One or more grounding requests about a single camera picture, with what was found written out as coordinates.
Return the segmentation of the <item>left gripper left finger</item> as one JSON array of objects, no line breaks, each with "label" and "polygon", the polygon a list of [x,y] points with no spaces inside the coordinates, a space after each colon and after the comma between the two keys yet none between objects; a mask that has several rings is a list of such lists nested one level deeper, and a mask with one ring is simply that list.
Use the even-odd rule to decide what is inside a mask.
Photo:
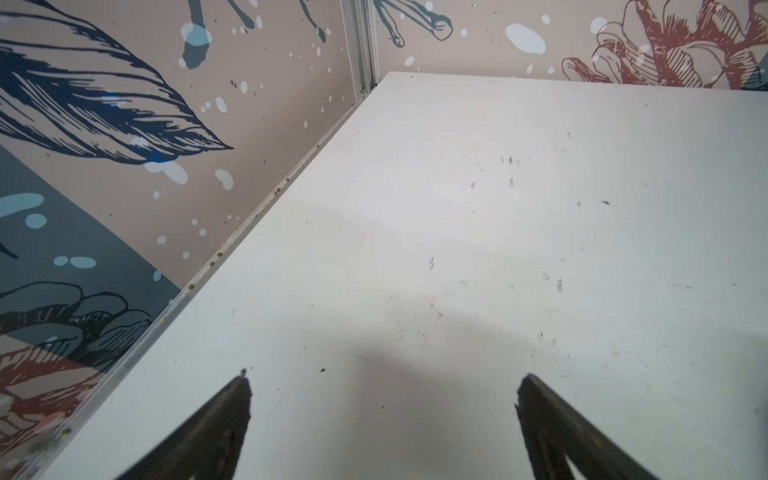
[{"label": "left gripper left finger", "polygon": [[251,397],[241,372],[118,479],[232,479],[251,418]]}]

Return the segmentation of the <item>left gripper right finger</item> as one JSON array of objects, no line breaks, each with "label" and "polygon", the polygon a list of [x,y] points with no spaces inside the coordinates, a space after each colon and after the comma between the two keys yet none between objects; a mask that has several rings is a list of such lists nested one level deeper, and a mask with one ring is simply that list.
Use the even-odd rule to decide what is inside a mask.
[{"label": "left gripper right finger", "polygon": [[526,375],[516,411],[536,479],[647,479],[630,457],[539,377]]}]

